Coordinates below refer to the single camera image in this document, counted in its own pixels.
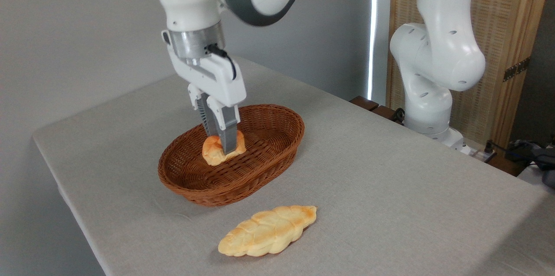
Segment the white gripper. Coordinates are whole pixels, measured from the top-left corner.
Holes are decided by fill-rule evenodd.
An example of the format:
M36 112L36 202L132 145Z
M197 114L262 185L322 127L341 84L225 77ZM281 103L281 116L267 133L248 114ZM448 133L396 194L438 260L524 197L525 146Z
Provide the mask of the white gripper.
M236 61L210 55L200 65L180 60L171 46L167 47L175 72L187 82L189 97L198 110L207 136L217 135L224 154L237 148L237 125L240 122L237 104L246 99L246 89Z

